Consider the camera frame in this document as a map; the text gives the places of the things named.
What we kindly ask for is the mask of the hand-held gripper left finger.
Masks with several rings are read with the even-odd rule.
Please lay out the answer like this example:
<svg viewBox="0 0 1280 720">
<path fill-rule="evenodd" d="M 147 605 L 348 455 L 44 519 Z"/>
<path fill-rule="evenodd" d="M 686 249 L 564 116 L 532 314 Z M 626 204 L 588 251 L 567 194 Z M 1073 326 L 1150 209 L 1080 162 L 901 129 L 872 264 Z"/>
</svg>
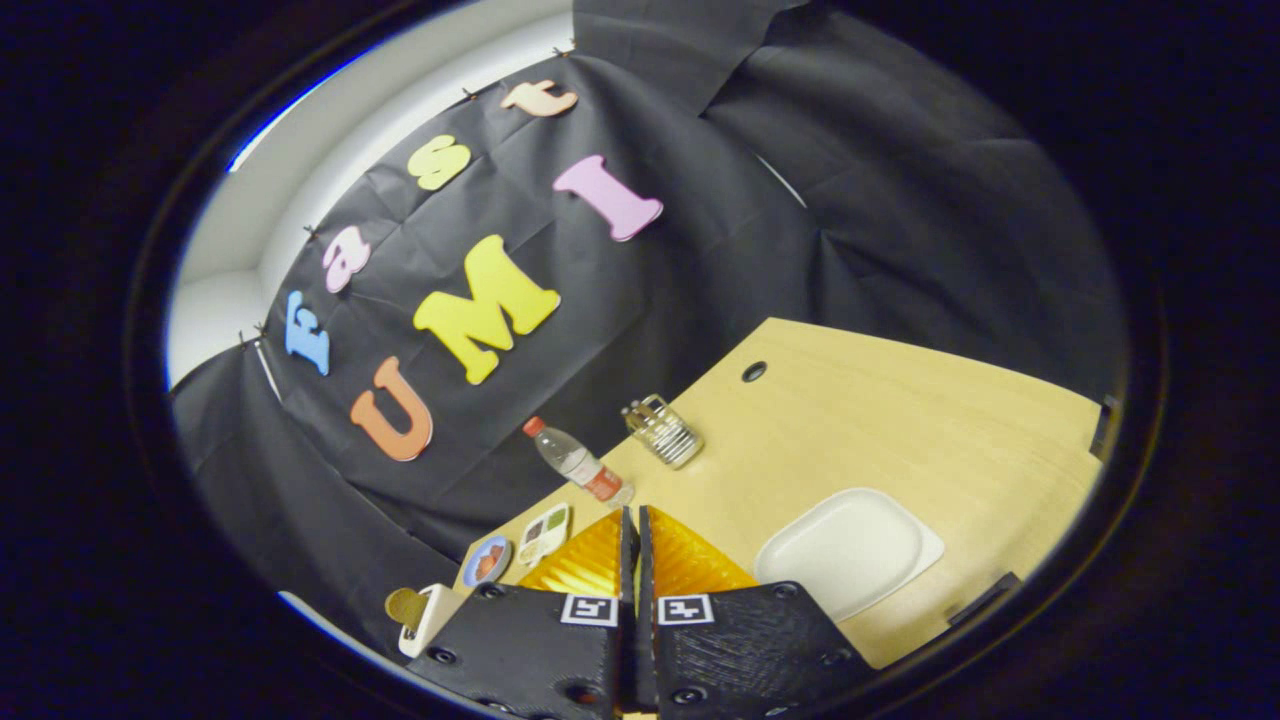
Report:
<svg viewBox="0 0 1280 720">
<path fill-rule="evenodd" d="M 636 560 L 632 515 L 614 510 L 520 582 L 480 584 L 407 669 L 518 717 L 621 717 Z"/>
</svg>

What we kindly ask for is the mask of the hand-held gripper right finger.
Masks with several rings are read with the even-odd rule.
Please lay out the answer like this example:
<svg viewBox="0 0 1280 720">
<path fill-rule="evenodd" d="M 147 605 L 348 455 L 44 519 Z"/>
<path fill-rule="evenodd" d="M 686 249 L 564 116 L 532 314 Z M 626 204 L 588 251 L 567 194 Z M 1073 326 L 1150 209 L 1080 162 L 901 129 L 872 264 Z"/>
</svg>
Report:
<svg viewBox="0 0 1280 720">
<path fill-rule="evenodd" d="M 641 507 L 641 711 L 799 719 L 873 673 L 800 583 L 759 584 L 668 512 Z"/>
</svg>

